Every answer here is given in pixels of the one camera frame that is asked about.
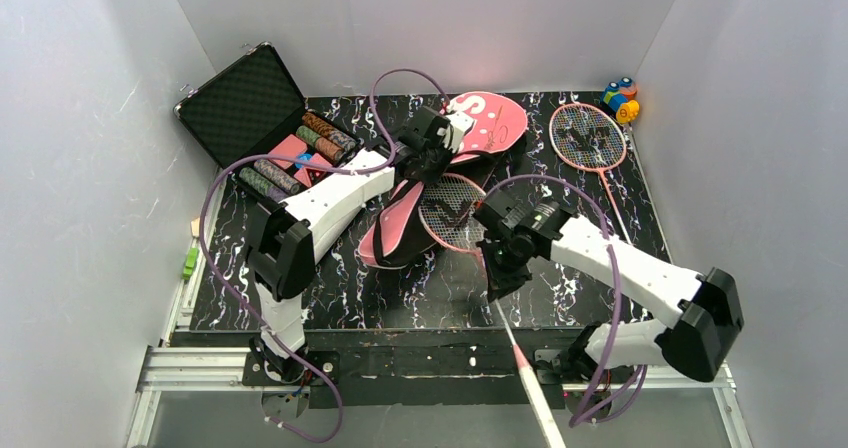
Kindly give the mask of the pink badminton racket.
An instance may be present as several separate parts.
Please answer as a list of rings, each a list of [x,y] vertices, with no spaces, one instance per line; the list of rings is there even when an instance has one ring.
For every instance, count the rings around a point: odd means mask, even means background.
[[[479,246],[484,240],[484,228],[473,217],[483,198],[483,189],[470,179],[458,174],[445,174],[438,182],[424,186],[418,211],[425,230],[438,244],[451,251],[473,255],[480,267],[485,269]],[[495,302],[494,306],[505,326],[520,381],[546,445],[564,448],[566,444],[562,433],[534,370],[517,343],[501,305]]]
[[[549,121],[549,139],[557,156],[569,166],[599,176],[624,240],[632,243],[606,173],[618,167],[627,152],[614,120],[594,105],[572,102],[559,106]]]

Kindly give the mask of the black front mounting base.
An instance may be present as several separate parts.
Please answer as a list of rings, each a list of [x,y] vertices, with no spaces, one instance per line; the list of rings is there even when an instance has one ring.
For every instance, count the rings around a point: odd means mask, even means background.
[[[555,360],[584,329],[518,328],[514,336],[535,365]],[[510,341],[502,327],[474,329],[308,330],[305,358],[317,368],[331,365],[327,375],[339,389],[345,408],[402,404],[525,404]],[[274,379],[270,362],[259,361],[250,346],[243,367],[246,387],[268,392],[294,392],[303,371]]]

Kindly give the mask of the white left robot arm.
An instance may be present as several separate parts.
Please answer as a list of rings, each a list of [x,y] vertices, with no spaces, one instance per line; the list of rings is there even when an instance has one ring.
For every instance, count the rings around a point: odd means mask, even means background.
[[[463,114],[420,109],[386,142],[363,147],[317,184],[280,202],[260,201],[245,237],[246,265],[259,294],[262,328],[251,349],[282,378],[302,372],[304,291],[316,265],[370,199],[397,181],[434,181],[463,147]]]

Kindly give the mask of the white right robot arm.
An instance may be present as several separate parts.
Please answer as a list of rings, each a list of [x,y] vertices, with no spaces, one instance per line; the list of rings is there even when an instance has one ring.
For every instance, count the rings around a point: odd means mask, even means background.
[[[653,365],[711,382],[744,327],[732,275],[672,265],[605,235],[558,202],[527,209],[498,192],[476,203],[473,216],[484,228],[478,245],[489,301],[530,281],[529,261],[543,258],[604,283],[652,314],[647,322],[588,325],[551,363],[559,373],[589,378],[597,368]]]

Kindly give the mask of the pink racket cover bag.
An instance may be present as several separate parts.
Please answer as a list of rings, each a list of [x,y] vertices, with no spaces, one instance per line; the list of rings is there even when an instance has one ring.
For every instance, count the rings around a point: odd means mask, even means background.
[[[451,100],[450,108],[473,124],[466,130],[463,146],[447,171],[483,186],[507,151],[525,139],[527,113],[518,102],[484,91],[459,94]],[[390,192],[356,250],[366,266],[400,269],[437,244],[418,214],[423,189],[418,181],[403,180]]]

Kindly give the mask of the beige wooden block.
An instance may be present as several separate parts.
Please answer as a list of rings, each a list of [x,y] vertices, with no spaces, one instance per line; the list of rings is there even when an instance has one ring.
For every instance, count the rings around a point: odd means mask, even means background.
[[[204,223],[204,219],[202,217],[197,217],[190,222],[190,233],[193,238],[199,239],[204,235],[204,228],[206,227]]]

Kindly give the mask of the black poker chip case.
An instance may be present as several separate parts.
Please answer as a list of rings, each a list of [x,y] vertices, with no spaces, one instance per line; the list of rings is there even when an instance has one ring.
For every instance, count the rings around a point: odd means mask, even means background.
[[[178,121],[232,179],[254,197],[280,203],[320,183],[361,149],[352,131],[309,110],[276,48],[268,42],[191,92]]]

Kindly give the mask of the green clip on rail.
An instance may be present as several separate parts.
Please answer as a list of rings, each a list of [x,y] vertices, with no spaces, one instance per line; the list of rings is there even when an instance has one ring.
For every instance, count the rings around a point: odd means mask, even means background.
[[[186,254],[183,270],[182,270],[182,279],[187,281],[193,275],[197,261],[199,257],[199,249],[196,247],[190,248]]]

